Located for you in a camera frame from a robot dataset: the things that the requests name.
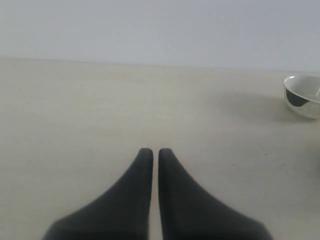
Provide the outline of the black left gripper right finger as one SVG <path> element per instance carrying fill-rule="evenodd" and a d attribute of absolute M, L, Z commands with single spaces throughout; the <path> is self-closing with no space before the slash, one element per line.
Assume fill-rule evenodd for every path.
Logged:
<path fill-rule="evenodd" d="M 271 240 L 266 227 L 210 195 L 170 148 L 158 153 L 158 200 L 164 240 Z"/>

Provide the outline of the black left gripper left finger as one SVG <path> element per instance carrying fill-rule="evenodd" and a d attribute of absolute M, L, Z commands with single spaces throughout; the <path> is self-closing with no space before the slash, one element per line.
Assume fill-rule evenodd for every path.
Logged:
<path fill-rule="evenodd" d="M 54 222 L 45 240 L 147 240 L 153 181 L 153 151 L 141 148 L 104 194 Z"/>

